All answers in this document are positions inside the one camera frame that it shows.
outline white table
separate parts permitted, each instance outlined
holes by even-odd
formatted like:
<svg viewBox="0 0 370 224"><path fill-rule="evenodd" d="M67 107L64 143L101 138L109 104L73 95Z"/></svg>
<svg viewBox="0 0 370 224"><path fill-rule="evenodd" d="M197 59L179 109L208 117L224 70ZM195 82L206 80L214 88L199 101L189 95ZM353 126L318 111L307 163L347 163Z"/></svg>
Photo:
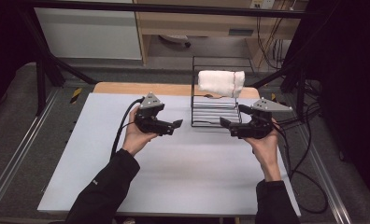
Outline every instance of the white table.
<svg viewBox="0 0 370 224"><path fill-rule="evenodd" d="M128 105L143 95L91 93L38 211L67 213L78 194L109 161ZM189 96L157 95L158 119L184 119L173 135L153 139L135 158L141 166L118 213L133 216L243 217L255 215L255 187L263 179L251 147L225 129L191 127ZM250 105L256 99L238 99ZM119 147L123 141L123 130ZM295 212L300 211L279 156Z"/></svg>

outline white cabinet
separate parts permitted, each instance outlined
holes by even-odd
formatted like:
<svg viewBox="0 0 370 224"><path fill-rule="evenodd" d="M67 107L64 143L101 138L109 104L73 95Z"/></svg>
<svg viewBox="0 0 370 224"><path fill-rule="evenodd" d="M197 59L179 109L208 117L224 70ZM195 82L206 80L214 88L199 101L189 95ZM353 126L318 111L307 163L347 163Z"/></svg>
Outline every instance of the white cabinet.
<svg viewBox="0 0 370 224"><path fill-rule="evenodd" d="M36 8L36 15L57 57L141 60L134 12Z"/></svg>

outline white towel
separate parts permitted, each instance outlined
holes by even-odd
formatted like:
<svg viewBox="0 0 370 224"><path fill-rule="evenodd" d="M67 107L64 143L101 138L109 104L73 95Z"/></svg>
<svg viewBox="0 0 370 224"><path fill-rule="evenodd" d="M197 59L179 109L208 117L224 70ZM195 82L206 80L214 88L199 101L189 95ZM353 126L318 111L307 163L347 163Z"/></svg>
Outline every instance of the white towel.
<svg viewBox="0 0 370 224"><path fill-rule="evenodd" d="M210 91L221 96L237 98L244 86L244 71L200 71L199 91Z"/></svg>

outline black wire rack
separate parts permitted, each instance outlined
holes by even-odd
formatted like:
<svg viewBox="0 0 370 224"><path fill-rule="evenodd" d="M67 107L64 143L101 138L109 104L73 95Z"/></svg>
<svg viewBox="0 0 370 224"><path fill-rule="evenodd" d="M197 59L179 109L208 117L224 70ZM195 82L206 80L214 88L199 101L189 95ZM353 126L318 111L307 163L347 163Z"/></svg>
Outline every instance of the black wire rack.
<svg viewBox="0 0 370 224"><path fill-rule="evenodd" d="M192 58L192 127L221 128L220 117L241 123L237 98L213 96L208 93L195 95L196 78L202 70L245 71L245 73L249 70L254 74L250 58L202 56Z"/></svg>

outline human hand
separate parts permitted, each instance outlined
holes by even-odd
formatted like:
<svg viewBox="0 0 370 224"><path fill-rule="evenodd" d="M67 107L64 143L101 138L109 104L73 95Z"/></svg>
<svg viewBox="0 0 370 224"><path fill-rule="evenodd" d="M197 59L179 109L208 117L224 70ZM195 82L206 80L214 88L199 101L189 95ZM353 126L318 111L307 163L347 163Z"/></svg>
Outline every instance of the human hand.
<svg viewBox="0 0 370 224"><path fill-rule="evenodd" d="M123 148L132 156L135 156L150 140L157 137L157 133L143 133L135 125L135 113L139 106L135 107L129 114L129 125L127 125Z"/></svg>
<svg viewBox="0 0 370 224"><path fill-rule="evenodd" d="M252 150L261 164L264 179L266 182L281 180L281 174L278 169L278 131L273 129L270 134L262 139L243 138L252 146Z"/></svg>

